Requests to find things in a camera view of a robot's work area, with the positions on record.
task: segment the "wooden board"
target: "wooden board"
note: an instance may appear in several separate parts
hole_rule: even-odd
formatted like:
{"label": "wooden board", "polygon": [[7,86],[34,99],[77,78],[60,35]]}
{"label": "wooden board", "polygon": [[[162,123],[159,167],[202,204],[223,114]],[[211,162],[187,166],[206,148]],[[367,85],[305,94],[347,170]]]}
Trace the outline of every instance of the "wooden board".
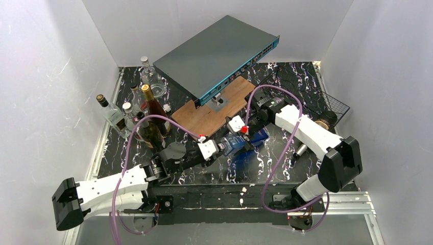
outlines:
{"label": "wooden board", "polygon": [[194,101],[190,100],[173,113],[172,119],[197,135],[211,136],[226,123],[226,116],[236,115],[247,104],[245,96],[254,88],[255,86],[243,77],[238,77],[221,92],[221,95],[229,100],[229,104],[218,113],[207,105],[196,109]]}

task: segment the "cable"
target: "cable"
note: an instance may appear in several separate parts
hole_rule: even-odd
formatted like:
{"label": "cable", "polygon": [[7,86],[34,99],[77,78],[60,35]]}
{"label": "cable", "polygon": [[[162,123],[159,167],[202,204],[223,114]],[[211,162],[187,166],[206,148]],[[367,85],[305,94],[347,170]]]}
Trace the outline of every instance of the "cable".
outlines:
{"label": "cable", "polygon": [[[301,104],[301,101],[300,101],[296,96],[294,96],[294,95],[293,95],[292,93],[290,93],[289,91],[287,91],[287,90],[285,90],[285,89],[283,89],[283,88],[277,87],[277,86],[273,86],[273,85],[260,85],[260,86],[257,86],[257,87],[256,87],[256,88],[251,92],[250,98],[248,99],[248,104],[247,104],[247,115],[245,116],[245,126],[248,125],[248,117],[249,117],[249,114],[250,114],[250,107],[251,107],[251,102],[252,102],[252,99],[253,99],[253,95],[254,95],[254,93],[255,93],[258,89],[260,89],[260,88],[265,88],[265,87],[267,87],[267,88],[272,88],[272,89],[276,89],[276,90],[279,90],[279,91],[281,91],[281,92],[284,92],[284,93],[286,93],[287,95],[289,95],[290,97],[292,97],[294,100],[296,100],[296,102],[298,103],[298,106],[299,106],[299,118],[301,118],[301,116],[302,116],[302,104]],[[288,139],[288,141],[287,141],[287,144],[286,144],[285,147],[284,147],[284,150],[282,151],[280,157],[278,158],[277,163],[276,163],[275,166],[272,168],[272,171],[271,171],[271,173],[269,174],[269,177],[266,179],[266,182],[265,182],[265,184],[264,184],[263,190],[261,191],[261,204],[262,204],[263,208],[266,209],[267,211],[274,212],[274,213],[291,213],[291,212],[297,212],[297,211],[299,211],[299,210],[301,210],[301,209],[303,209],[303,208],[306,208],[306,207],[312,205],[313,203],[317,202],[317,201],[321,198],[321,196],[315,197],[314,199],[312,199],[311,201],[309,201],[309,202],[306,203],[305,205],[302,205],[302,206],[299,207],[299,208],[295,208],[295,209],[291,209],[291,210],[274,210],[274,209],[269,208],[269,207],[266,205],[266,203],[264,202],[264,195],[265,195],[266,190],[267,190],[267,188],[268,188],[268,186],[269,186],[269,183],[271,182],[272,177],[274,176],[275,172],[277,171],[278,165],[280,164],[280,162],[281,162],[281,160],[282,160],[282,158],[283,158],[285,152],[287,152],[288,147],[290,146],[290,144],[291,144],[293,138],[295,137],[296,131],[298,130],[298,127],[299,127],[299,122],[300,122],[299,120],[296,122],[295,127],[293,128],[292,134],[290,135],[290,137],[289,137],[289,139]],[[323,218],[325,217],[326,212],[328,211],[328,207],[329,207],[329,194],[328,194],[328,193],[326,193],[326,194],[327,194],[327,196],[328,196],[328,202],[327,202],[326,209],[325,209],[325,212],[323,213],[322,218],[319,220],[319,222],[318,222],[314,227],[310,228],[310,229],[307,230],[307,231],[310,231],[310,230],[316,228],[317,225],[319,225],[319,224],[322,222]]]}
{"label": "cable", "polygon": [[317,226],[320,225],[320,223],[323,221],[323,219],[325,218],[326,213],[328,212],[328,208],[329,208],[329,193],[326,193],[326,197],[328,198],[327,202],[326,202],[326,207],[325,207],[325,211],[323,212],[322,217],[320,218],[320,220],[317,222],[317,224],[315,224],[314,226],[312,226],[310,229],[308,230],[304,230],[303,232],[310,232],[312,230],[314,230],[315,228],[317,228]]}
{"label": "cable", "polygon": [[[110,230],[111,230],[111,234],[114,234],[114,230],[113,230],[113,221],[111,220],[111,212],[108,213],[108,219],[110,221]],[[116,237],[113,236],[114,242],[116,244],[120,244],[122,242],[120,242],[118,239],[116,239]]]}
{"label": "cable", "polygon": [[158,203],[158,206],[156,207],[155,214],[158,213],[158,210],[159,210],[159,203]]}
{"label": "cable", "polygon": [[123,228],[124,228],[126,231],[128,231],[128,232],[130,232],[130,233],[132,233],[132,234],[135,234],[135,235],[144,235],[144,234],[147,234],[148,232],[152,231],[152,230],[156,227],[156,226],[153,226],[153,227],[151,227],[150,229],[148,229],[147,231],[133,231],[133,230],[129,229],[129,228],[125,225],[125,223],[123,222],[123,220],[122,220],[122,218],[121,218],[121,214],[120,214],[119,210],[117,211],[117,218],[118,218],[118,220],[120,221],[121,225],[123,226]]}
{"label": "cable", "polygon": [[117,197],[117,192],[119,190],[119,186],[122,182],[122,178],[125,175],[127,166],[128,166],[128,160],[129,160],[129,152],[131,150],[131,142],[134,138],[134,134],[136,133],[138,127],[140,126],[140,124],[142,124],[145,120],[148,120],[150,118],[160,118],[160,119],[164,119],[166,121],[169,121],[171,124],[173,124],[174,126],[178,127],[179,129],[183,130],[184,132],[188,133],[189,135],[191,135],[194,138],[200,138],[198,135],[194,134],[193,132],[189,131],[188,129],[182,127],[181,125],[179,125],[177,122],[165,117],[165,116],[160,116],[160,115],[148,115],[145,116],[143,119],[141,119],[140,121],[138,121],[138,123],[135,125],[134,129],[131,132],[131,135],[129,136],[128,139],[128,144],[126,146],[126,156],[125,156],[125,165],[123,167],[122,170],[122,174],[121,177],[119,178],[119,181],[117,182],[116,188],[114,189],[114,193],[113,193],[113,200],[111,201],[111,213],[112,213],[112,217],[111,217],[111,222],[112,222],[112,226],[113,229],[111,230],[111,235],[113,236],[114,242],[117,245],[121,245],[122,241],[120,239],[119,236],[119,232],[118,232],[118,228],[117,228],[117,222],[116,222],[116,197]]}
{"label": "cable", "polygon": [[[248,118],[249,118],[249,113],[250,113],[251,101],[252,101],[252,99],[253,99],[253,94],[254,94],[258,89],[260,89],[260,88],[264,88],[264,87],[269,87],[269,88],[273,88],[273,89],[276,89],[276,90],[282,91],[282,92],[288,94],[289,96],[291,96],[293,99],[295,99],[295,101],[296,101],[296,102],[298,103],[298,105],[299,105],[299,118],[301,118],[301,116],[302,116],[302,104],[301,104],[301,102],[299,101],[299,99],[298,99],[296,96],[294,96],[294,95],[293,95],[292,93],[290,93],[289,91],[287,91],[287,90],[285,90],[285,89],[282,89],[282,88],[280,88],[280,87],[276,87],[276,86],[272,86],[272,85],[260,85],[260,86],[257,86],[257,87],[256,87],[256,88],[251,92],[250,98],[248,99],[247,115],[246,115],[246,117],[245,117],[245,124],[246,124],[246,125],[248,124]],[[113,215],[112,217],[110,217],[110,218],[111,218],[110,220],[112,221],[112,228],[113,228],[113,229],[111,230],[111,233],[112,233],[112,236],[113,236],[114,242],[115,242],[117,245],[121,245],[121,244],[122,244],[122,241],[120,240],[120,236],[119,236],[119,234],[118,234],[118,228],[117,228],[117,223],[116,223],[116,218],[115,218],[115,217],[116,217],[115,208],[116,208],[116,196],[117,196],[117,192],[118,192],[118,190],[119,190],[119,186],[120,186],[120,184],[121,184],[121,182],[122,182],[122,178],[123,178],[123,176],[125,175],[125,172],[126,172],[126,169],[127,169],[127,166],[128,166],[129,151],[130,151],[130,149],[131,149],[131,142],[132,142],[132,140],[133,140],[134,134],[135,134],[135,132],[136,132],[138,126],[139,126],[143,121],[145,121],[145,120],[147,120],[147,119],[150,119],[150,118],[161,118],[161,119],[164,119],[164,120],[169,121],[170,123],[172,123],[174,126],[180,128],[180,129],[183,130],[184,132],[188,133],[189,135],[191,135],[191,136],[193,136],[193,137],[195,137],[195,138],[200,138],[198,135],[196,135],[196,134],[194,134],[193,132],[191,132],[191,131],[187,130],[186,128],[182,127],[181,125],[179,125],[179,124],[176,123],[175,121],[173,121],[173,120],[171,120],[171,119],[169,119],[169,118],[167,118],[167,117],[160,116],[160,115],[149,115],[149,116],[146,116],[146,117],[144,117],[143,119],[141,119],[141,120],[140,120],[140,121],[135,125],[133,131],[131,132],[131,135],[129,136],[128,144],[127,144],[127,147],[126,147],[125,165],[124,165],[124,168],[123,168],[123,170],[122,170],[122,174],[121,174],[122,177],[119,178],[119,181],[117,182],[116,188],[114,189],[114,193],[113,193],[113,199],[112,199],[112,202],[111,202],[111,212],[112,212],[112,215]],[[285,146],[283,152],[281,153],[281,156],[278,158],[277,163],[276,163],[275,166],[272,168],[272,171],[271,171],[271,173],[269,174],[269,177],[268,177],[268,179],[266,180],[266,182],[265,182],[265,184],[264,184],[264,187],[263,187],[263,190],[262,190],[262,193],[261,193],[261,203],[262,203],[262,206],[264,207],[264,209],[266,209],[266,210],[268,210],[268,211],[270,211],[270,212],[274,212],[274,213],[288,213],[288,212],[296,212],[296,211],[299,211],[299,210],[301,210],[301,209],[303,209],[303,208],[306,208],[306,207],[310,206],[311,204],[315,203],[317,200],[319,200],[319,199],[321,198],[320,196],[319,196],[319,197],[316,197],[316,198],[312,199],[310,202],[308,202],[307,204],[305,204],[305,205],[303,205],[303,206],[301,206],[301,207],[299,207],[299,208],[292,209],[292,210],[274,210],[274,209],[269,208],[269,207],[264,203],[264,195],[265,195],[266,189],[268,188],[269,183],[270,183],[272,177],[274,176],[274,173],[275,173],[275,171],[277,170],[277,167],[278,167],[279,163],[281,162],[282,157],[284,156],[284,153],[288,150],[288,147],[290,146],[290,143],[292,142],[293,137],[295,136],[295,133],[296,133],[296,131],[298,130],[298,127],[299,127],[299,120],[296,122],[295,127],[293,128],[292,134],[290,135],[290,138],[288,139],[287,144],[286,144],[286,146]],[[316,227],[317,227],[317,226],[322,222],[323,218],[325,217],[325,214],[326,214],[326,212],[327,212],[327,208],[328,208],[328,207],[329,207],[329,198],[328,198],[328,203],[327,203],[327,205],[326,205],[326,210],[325,210],[325,212],[323,213],[322,218],[319,220],[319,222],[318,222],[314,227],[312,227],[312,228],[309,229],[308,231],[310,231],[310,230],[316,228]]]}

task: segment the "white wall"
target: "white wall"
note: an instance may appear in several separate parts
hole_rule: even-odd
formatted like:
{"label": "white wall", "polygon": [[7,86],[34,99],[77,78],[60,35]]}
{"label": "white wall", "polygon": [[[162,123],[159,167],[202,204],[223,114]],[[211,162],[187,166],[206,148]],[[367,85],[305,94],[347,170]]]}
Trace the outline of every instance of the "white wall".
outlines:
{"label": "white wall", "polygon": [[353,0],[83,0],[118,66],[155,61],[229,14],[273,35],[262,61],[321,60]]}
{"label": "white wall", "polygon": [[322,62],[386,244],[431,244],[433,2],[355,0]]}
{"label": "white wall", "polygon": [[81,1],[0,1],[0,243],[61,244],[51,196],[83,180],[118,68]]}

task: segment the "clear glass bottle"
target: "clear glass bottle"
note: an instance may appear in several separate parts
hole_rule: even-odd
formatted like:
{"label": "clear glass bottle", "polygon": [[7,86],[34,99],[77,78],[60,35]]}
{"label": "clear glass bottle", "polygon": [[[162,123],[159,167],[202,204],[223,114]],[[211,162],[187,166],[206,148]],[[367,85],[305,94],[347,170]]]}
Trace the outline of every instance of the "clear glass bottle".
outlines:
{"label": "clear glass bottle", "polygon": [[131,91],[133,97],[130,103],[132,104],[134,117],[135,115],[137,115],[138,112],[143,112],[145,116],[147,116],[149,114],[148,103],[146,101],[144,94],[141,91],[139,91],[137,84],[131,86]]}
{"label": "clear glass bottle", "polygon": [[[148,102],[149,114],[165,116],[168,118],[167,113],[164,111],[158,101],[154,98],[152,89],[149,87],[149,85],[144,84],[141,87],[141,90],[145,94],[146,100]],[[169,121],[160,118],[153,118],[152,121],[156,123],[156,126],[158,126],[159,131],[163,136],[167,135],[170,132],[171,124]]]}
{"label": "clear glass bottle", "polygon": [[[137,113],[138,120],[141,120],[144,117],[145,115],[142,112]],[[164,150],[165,140],[153,121],[146,120],[142,122],[138,127],[138,134],[150,149],[156,152]]]}
{"label": "clear glass bottle", "polygon": [[[124,103],[122,105],[122,109],[125,112],[126,127],[128,127],[128,129],[131,130],[132,132],[134,130],[135,125],[137,125],[138,121],[140,120],[135,116],[136,113],[134,113],[131,103],[129,102]],[[143,139],[139,136],[138,133],[134,134],[134,138],[137,141],[143,141]]]}
{"label": "clear glass bottle", "polygon": [[150,65],[149,59],[146,56],[143,56],[140,60],[143,64],[141,80],[144,84],[150,85],[155,98],[163,96],[167,92],[167,87],[165,86],[164,80],[155,71],[155,68]]}
{"label": "clear glass bottle", "polygon": [[126,125],[125,117],[122,111],[115,104],[108,103],[102,94],[96,96],[96,100],[102,106],[101,113],[107,122],[119,133],[123,138],[128,138],[131,131]]}

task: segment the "blue front panel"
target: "blue front panel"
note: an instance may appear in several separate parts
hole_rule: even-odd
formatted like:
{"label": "blue front panel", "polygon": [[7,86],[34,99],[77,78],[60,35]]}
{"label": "blue front panel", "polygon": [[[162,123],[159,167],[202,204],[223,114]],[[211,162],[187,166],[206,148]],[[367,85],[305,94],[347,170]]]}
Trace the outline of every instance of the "blue front panel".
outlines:
{"label": "blue front panel", "polygon": [[265,56],[267,53],[269,53],[271,50],[273,50],[280,41],[280,36],[277,37],[272,43],[267,45],[262,51],[251,57],[250,60],[245,62],[243,65],[241,65],[235,72],[233,72],[231,75],[223,79],[221,82],[218,83],[215,87],[213,87],[207,94],[202,96],[200,100],[200,105],[204,106],[206,102],[208,102],[214,95],[219,93],[221,90],[223,90],[231,81],[239,77],[242,72],[244,72],[248,67],[254,65],[257,63],[263,56]]}

